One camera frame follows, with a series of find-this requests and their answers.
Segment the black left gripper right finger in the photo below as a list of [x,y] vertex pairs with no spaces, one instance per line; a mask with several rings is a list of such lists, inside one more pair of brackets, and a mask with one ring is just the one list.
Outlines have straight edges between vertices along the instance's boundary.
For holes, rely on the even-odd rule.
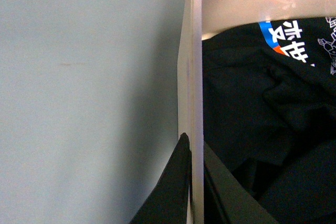
[[277,223],[244,190],[207,143],[204,143],[204,172],[215,209],[223,223]]

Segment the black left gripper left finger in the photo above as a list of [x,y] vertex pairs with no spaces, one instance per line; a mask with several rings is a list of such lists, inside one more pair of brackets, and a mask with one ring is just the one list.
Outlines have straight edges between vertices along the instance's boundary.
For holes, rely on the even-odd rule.
[[187,223],[191,171],[190,141],[182,133],[158,183],[130,222]]

